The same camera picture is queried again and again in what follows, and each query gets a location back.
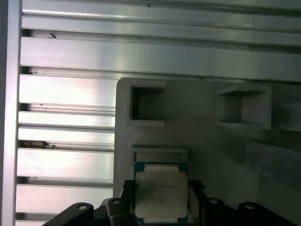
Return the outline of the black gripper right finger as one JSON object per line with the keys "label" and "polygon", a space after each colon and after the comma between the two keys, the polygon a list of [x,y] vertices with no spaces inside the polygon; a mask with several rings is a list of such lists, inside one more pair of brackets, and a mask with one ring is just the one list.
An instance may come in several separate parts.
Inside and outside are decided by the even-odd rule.
{"label": "black gripper right finger", "polygon": [[255,203],[242,202],[237,208],[207,197],[200,180],[189,180],[188,210],[196,226],[294,226],[295,224]]}

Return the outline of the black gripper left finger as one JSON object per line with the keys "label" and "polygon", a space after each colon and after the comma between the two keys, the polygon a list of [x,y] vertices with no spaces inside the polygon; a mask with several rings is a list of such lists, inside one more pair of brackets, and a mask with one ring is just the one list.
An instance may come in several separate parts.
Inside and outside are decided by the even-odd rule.
{"label": "black gripper left finger", "polygon": [[108,199],[97,209],[78,202],[47,222],[48,226],[134,226],[135,182],[126,180],[120,197]]}

